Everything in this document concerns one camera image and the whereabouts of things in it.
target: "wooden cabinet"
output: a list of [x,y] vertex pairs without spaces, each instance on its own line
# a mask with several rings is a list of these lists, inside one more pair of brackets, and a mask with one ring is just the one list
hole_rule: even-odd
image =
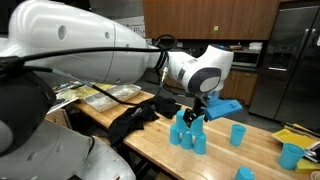
[[233,98],[233,90],[236,84],[237,72],[230,71],[227,79],[224,81],[224,86],[220,92],[220,96],[224,98]]
[[279,3],[278,0],[256,0],[247,39],[269,39]]
[[229,37],[234,0],[214,0],[211,17],[211,39]]
[[220,96],[244,101],[245,105],[251,104],[258,75],[252,72],[231,71],[225,80]]
[[146,36],[268,40],[279,0],[143,0]]
[[255,1],[260,2],[260,0],[234,0],[228,39],[247,39]]
[[143,0],[146,36],[209,39],[213,0]]

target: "blue plastic cup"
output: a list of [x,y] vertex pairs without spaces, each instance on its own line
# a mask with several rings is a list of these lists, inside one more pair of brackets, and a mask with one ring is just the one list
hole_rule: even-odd
[[176,114],[176,130],[179,133],[185,133],[188,131],[186,122],[183,120],[184,110],[179,110]]
[[201,136],[203,134],[203,116],[199,116],[192,122],[190,132],[192,136]]
[[181,147],[183,149],[192,149],[192,136],[190,131],[182,134]]
[[241,126],[240,124],[232,125],[230,143],[234,146],[240,146],[246,131],[246,128]]
[[195,137],[193,151],[197,154],[205,154],[207,152],[207,136],[202,134]]
[[170,138],[169,142],[173,145],[178,145],[181,142],[180,133],[176,130],[176,125],[172,124],[170,126]]
[[253,171],[245,166],[242,166],[238,169],[238,172],[235,176],[235,180],[254,180],[255,176]]
[[298,161],[304,156],[304,150],[291,143],[283,144],[279,164],[284,169],[293,169]]

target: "black cable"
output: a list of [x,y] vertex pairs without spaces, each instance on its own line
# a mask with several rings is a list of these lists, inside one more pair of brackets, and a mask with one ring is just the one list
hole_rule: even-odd
[[112,100],[116,101],[116,102],[119,103],[119,104],[125,104],[125,105],[130,105],[130,106],[136,106],[136,105],[138,105],[138,104],[135,104],[135,103],[129,103],[129,102],[121,101],[121,100],[119,100],[118,98],[114,97],[112,94],[110,94],[110,93],[102,90],[101,88],[99,88],[99,87],[96,86],[96,85],[92,85],[91,88],[93,88],[93,89],[99,91],[100,93],[108,96],[109,98],[111,98]]
[[157,41],[160,40],[160,38],[162,37],[172,38],[173,43],[170,46],[166,46],[165,48],[159,48],[159,49],[128,48],[128,47],[93,47],[93,48],[82,48],[82,49],[68,49],[68,50],[62,50],[62,51],[53,51],[53,52],[28,55],[28,56],[20,57],[19,60],[28,62],[28,61],[34,61],[37,59],[63,56],[63,55],[69,55],[69,54],[89,53],[89,52],[107,52],[107,51],[122,51],[122,52],[130,51],[130,52],[156,53],[156,52],[166,52],[176,47],[178,41],[174,36],[165,34],[165,35],[159,36],[157,38]]
[[[155,41],[160,42],[160,39],[163,37],[169,37],[171,39],[173,39],[173,43],[170,46],[164,47],[160,45],[159,49],[146,49],[146,48],[127,48],[127,47],[94,47],[94,48],[82,48],[82,49],[69,49],[69,50],[62,50],[62,51],[54,51],[54,52],[46,52],[46,53],[40,53],[40,54],[34,54],[34,55],[28,55],[28,56],[24,56],[24,57],[6,57],[6,59],[10,59],[13,58],[15,61],[15,64],[21,64],[22,65],[22,69],[24,70],[28,70],[28,71],[40,71],[40,72],[47,72],[47,73],[54,73],[54,74],[58,74],[61,76],[65,76],[68,78],[72,78],[72,79],[76,79],[79,82],[99,91],[100,93],[108,96],[109,98],[111,98],[112,100],[120,103],[120,104],[125,104],[125,105],[137,105],[134,103],[128,103],[128,102],[123,102],[121,100],[119,100],[118,98],[114,97],[113,95],[111,95],[110,93],[100,89],[99,87],[81,80],[75,76],[72,76],[71,74],[67,74],[64,73],[62,71],[56,70],[56,69],[51,69],[51,68],[45,68],[45,67],[35,67],[35,66],[23,66],[23,62],[28,62],[28,61],[34,61],[34,60],[38,60],[38,59],[43,59],[43,58],[50,58],[50,57],[55,57],[55,56],[63,56],[63,55],[70,55],[70,54],[78,54],[78,53],[89,53],[89,52],[106,52],[106,51],[123,51],[123,52],[147,52],[147,53],[155,53],[155,52],[161,52],[161,55],[159,57],[159,60],[157,62],[157,69],[161,69],[162,66],[164,65],[165,60],[167,59],[167,61],[169,61],[169,55],[168,55],[168,50],[171,50],[172,48],[176,47],[177,45],[177,39],[169,34],[164,34],[159,36]],[[0,70],[2,70],[3,72],[6,72],[9,69],[6,68],[12,68],[15,66],[11,67],[11,64],[9,63],[9,65],[4,64],[3,68]]]
[[94,139],[94,137],[90,136],[91,140],[92,140],[92,144],[90,145],[89,151],[88,151],[88,156],[91,153],[94,145],[96,144],[96,140]]
[[55,69],[51,69],[51,68],[45,68],[45,67],[36,67],[36,66],[24,66],[22,67],[23,70],[27,70],[27,71],[39,71],[39,72],[47,72],[47,73],[54,73],[54,74],[58,74],[58,75],[61,75],[61,76],[64,76],[64,77],[68,77],[68,78],[71,78],[71,79],[75,79],[79,82],[81,82],[82,84],[84,85],[87,85],[88,87],[91,87],[95,90],[97,90],[98,92],[108,96],[109,98],[111,98],[112,100],[116,101],[117,103],[119,104],[124,104],[124,105],[130,105],[130,106],[136,106],[137,104],[134,104],[134,103],[129,103],[129,102],[124,102],[124,101],[121,101],[119,100],[118,98],[116,98],[115,96],[113,96],[112,94],[102,90],[101,88],[99,88],[98,86],[94,85],[94,84],[91,84],[87,81],[84,81],[84,80],[81,80],[77,77],[74,77],[73,75],[71,74],[68,74],[68,73],[64,73],[62,71],[58,71],[58,70],[55,70]]

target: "stainless steel refrigerator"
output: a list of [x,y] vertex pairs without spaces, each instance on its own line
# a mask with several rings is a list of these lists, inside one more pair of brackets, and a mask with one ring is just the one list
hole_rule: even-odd
[[319,127],[319,6],[279,10],[249,112]]

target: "blue block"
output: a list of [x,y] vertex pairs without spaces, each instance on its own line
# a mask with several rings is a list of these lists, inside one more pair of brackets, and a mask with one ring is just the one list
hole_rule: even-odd
[[205,114],[208,119],[214,120],[242,110],[242,106],[237,100],[215,100],[210,101]]

